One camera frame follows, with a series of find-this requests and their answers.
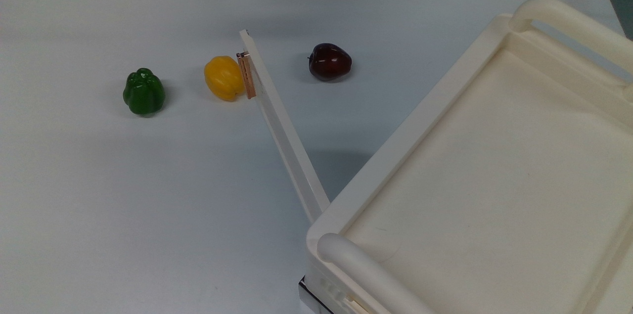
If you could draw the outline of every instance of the table surface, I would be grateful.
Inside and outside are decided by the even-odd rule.
[[[204,64],[249,30],[331,197],[523,1],[0,0],[0,312],[297,312],[309,223],[256,102]],[[622,33],[609,0],[562,1]],[[309,74],[321,42],[349,77]],[[153,118],[122,101],[140,67]]]

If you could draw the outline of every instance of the white tray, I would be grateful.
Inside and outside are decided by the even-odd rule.
[[[311,220],[306,284],[337,313],[628,314],[633,43],[556,0],[500,15],[328,207],[255,45],[257,99]]]

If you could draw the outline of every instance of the apple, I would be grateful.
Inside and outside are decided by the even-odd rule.
[[[308,57],[310,73],[324,82],[335,80],[350,72],[352,58],[342,48],[334,44],[318,44]]]

